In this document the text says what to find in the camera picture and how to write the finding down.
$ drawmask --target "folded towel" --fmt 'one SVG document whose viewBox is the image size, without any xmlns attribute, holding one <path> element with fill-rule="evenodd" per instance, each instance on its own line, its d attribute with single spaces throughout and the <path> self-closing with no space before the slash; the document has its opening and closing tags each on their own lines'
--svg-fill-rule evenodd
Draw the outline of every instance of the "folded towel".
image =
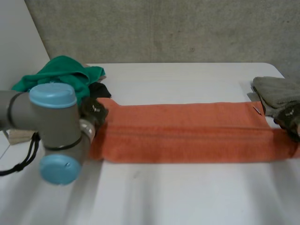
<svg viewBox="0 0 300 225">
<path fill-rule="evenodd" d="M 300 79 L 256 77 L 253 86 L 261 98 L 266 116 L 275 118 L 287 106 L 300 103 Z"/>
<path fill-rule="evenodd" d="M 260 102 L 121 106 L 108 110 L 91 150 L 115 163 L 264 162 L 300 156 L 284 130 L 269 127 Z"/>
<path fill-rule="evenodd" d="M 83 97 L 90 96 L 89 85 L 104 75 L 101 67 L 83 67 L 76 60 L 62 55 L 50 60 L 36 75 L 24 76 L 12 90 L 29 91 L 42 83 L 68 83 L 75 89 L 80 104 Z"/>
</svg>

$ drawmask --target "white table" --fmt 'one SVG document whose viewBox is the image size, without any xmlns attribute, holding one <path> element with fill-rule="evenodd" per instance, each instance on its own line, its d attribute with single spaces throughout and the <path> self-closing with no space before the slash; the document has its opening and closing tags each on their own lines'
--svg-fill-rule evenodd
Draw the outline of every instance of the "white table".
<svg viewBox="0 0 300 225">
<path fill-rule="evenodd" d="M 282 77 L 264 63 L 93 65 L 105 68 L 104 83 L 121 105 L 248 101 L 254 77 Z M 0 169 L 22 160 L 28 145 L 10 146 Z M 87 162 L 76 182 L 56 187 L 39 177 L 42 155 L 41 150 L 24 171 L 0 178 L 0 224 L 300 223 L 298 159 L 253 164 Z"/>
</svg>

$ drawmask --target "gray wall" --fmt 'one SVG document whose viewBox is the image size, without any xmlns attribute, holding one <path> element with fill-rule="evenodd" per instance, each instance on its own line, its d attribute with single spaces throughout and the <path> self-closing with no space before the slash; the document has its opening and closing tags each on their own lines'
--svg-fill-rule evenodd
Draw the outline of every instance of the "gray wall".
<svg viewBox="0 0 300 225">
<path fill-rule="evenodd" d="M 50 55 L 300 69 L 299 0 L 25 0 Z"/>
</svg>

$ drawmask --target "light blue cap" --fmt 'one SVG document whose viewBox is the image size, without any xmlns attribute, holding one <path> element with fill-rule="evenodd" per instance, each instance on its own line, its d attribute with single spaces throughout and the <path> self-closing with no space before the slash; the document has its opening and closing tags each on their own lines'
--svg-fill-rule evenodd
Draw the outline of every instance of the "light blue cap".
<svg viewBox="0 0 300 225">
<path fill-rule="evenodd" d="M 73 106 L 77 99 L 73 87 L 66 83 L 43 83 L 29 92 L 32 103 L 46 108 L 61 109 Z"/>
<path fill-rule="evenodd" d="M 78 178 L 81 165 L 72 157 L 52 154 L 41 159 L 39 170 L 42 178 L 49 183 L 67 185 Z"/>
</svg>

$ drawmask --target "black cloth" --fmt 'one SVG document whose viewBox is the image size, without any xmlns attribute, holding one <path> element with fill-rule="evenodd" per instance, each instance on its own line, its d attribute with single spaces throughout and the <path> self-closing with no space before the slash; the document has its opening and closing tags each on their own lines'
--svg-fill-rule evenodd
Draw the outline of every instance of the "black cloth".
<svg viewBox="0 0 300 225">
<path fill-rule="evenodd" d="M 89 85 L 89 89 L 91 98 L 110 98 L 112 96 L 102 83 L 94 82 Z"/>
</svg>

